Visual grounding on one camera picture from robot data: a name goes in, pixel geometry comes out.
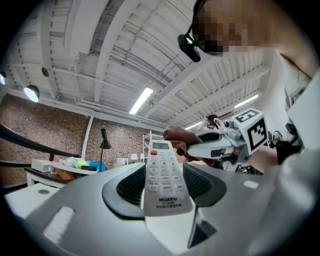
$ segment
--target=remote control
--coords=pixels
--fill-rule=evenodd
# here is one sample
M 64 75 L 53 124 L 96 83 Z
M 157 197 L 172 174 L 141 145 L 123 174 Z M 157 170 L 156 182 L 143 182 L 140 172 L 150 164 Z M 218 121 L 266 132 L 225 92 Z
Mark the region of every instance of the remote control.
M 193 206 L 170 141 L 151 139 L 146 162 L 145 216 L 188 213 Z

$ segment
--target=lamp shade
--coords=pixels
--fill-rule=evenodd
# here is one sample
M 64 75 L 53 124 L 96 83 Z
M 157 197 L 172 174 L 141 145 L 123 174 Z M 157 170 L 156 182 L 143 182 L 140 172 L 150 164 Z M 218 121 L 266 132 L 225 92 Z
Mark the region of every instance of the lamp shade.
M 36 103 L 39 101 L 40 91 L 34 84 L 29 84 L 27 87 L 25 87 L 24 93 L 31 101 Z
M 102 140 L 101 145 L 100 145 L 100 148 L 101 148 L 101 149 L 104 149 L 104 150 L 108 150 L 108 149 L 111 149 L 111 148 L 112 148 L 112 146 L 110 145 L 107 137 Z
M 138 160 L 137 154 L 131 154 L 130 160 Z

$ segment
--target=table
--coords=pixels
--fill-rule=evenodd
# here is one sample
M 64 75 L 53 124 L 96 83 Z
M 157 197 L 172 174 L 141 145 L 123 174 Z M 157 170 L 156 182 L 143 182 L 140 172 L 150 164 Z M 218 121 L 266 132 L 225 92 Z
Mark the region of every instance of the table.
M 65 184 L 72 182 L 72 180 L 62 179 L 56 173 L 51 173 L 50 171 L 41 172 L 31 167 L 25 167 L 26 171 L 26 182 L 29 186 L 33 186 L 35 182 L 40 182 L 42 184 L 52 186 L 55 188 L 62 188 Z
M 37 183 L 6 194 L 4 198 L 12 212 L 25 219 L 34 209 L 42 205 L 57 191 L 59 191 L 58 188 Z

